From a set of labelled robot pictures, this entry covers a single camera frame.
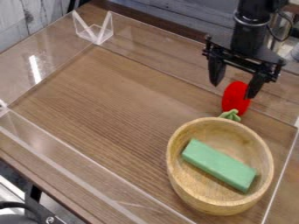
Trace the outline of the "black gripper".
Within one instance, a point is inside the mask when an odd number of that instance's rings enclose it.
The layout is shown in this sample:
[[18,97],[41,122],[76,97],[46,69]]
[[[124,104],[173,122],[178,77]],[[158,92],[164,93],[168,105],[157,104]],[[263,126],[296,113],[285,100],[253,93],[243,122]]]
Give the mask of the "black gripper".
[[222,80],[227,66],[232,66],[253,74],[247,84],[245,99],[256,97],[265,82],[276,82],[285,60],[264,45],[244,54],[231,48],[231,36],[205,36],[205,46],[201,55],[208,61],[209,83],[217,86]]

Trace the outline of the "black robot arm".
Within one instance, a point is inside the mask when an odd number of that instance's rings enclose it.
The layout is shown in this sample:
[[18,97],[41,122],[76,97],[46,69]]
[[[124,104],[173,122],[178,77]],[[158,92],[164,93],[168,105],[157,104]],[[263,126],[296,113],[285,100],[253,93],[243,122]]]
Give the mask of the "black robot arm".
[[209,83],[214,87],[220,84],[227,66],[252,74],[245,99],[256,97],[265,83],[276,82],[285,65],[285,59],[267,47],[265,37],[269,33],[281,41],[272,32],[269,21],[273,14],[283,16],[281,9],[288,4],[289,0],[239,0],[232,14],[232,33],[205,36],[201,55],[208,61]]

